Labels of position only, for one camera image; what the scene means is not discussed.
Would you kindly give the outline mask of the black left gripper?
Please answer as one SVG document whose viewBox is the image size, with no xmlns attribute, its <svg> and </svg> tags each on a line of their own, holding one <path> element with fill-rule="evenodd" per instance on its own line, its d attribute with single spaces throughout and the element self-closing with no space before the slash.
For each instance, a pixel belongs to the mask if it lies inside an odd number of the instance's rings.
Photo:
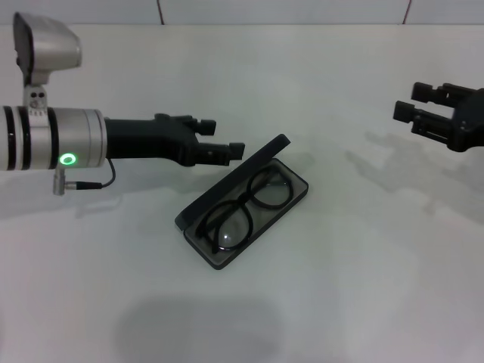
<svg viewBox="0 0 484 363">
<path fill-rule="evenodd" d="M 244 143 L 199 143 L 214 136 L 216 121 L 157 114 L 151 120 L 105 119 L 108 159 L 168 159 L 182 166 L 228 166 L 242 160 Z"/>
</svg>

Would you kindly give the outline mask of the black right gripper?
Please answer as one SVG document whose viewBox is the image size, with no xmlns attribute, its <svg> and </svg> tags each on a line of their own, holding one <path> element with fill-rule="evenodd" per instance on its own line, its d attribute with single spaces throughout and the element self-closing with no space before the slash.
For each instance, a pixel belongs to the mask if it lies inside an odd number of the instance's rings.
<svg viewBox="0 0 484 363">
<path fill-rule="evenodd" d="M 413 104 L 397 101 L 393 119 L 413 123 L 411 132 L 425 138 L 447 138 L 447 147 L 465 152 L 472 147 L 483 147 L 483 88 L 471 89 L 450 83 L 437 88 L 416 82 L 411 99 L 454 108 L 451 120 Z"/>
</svg>

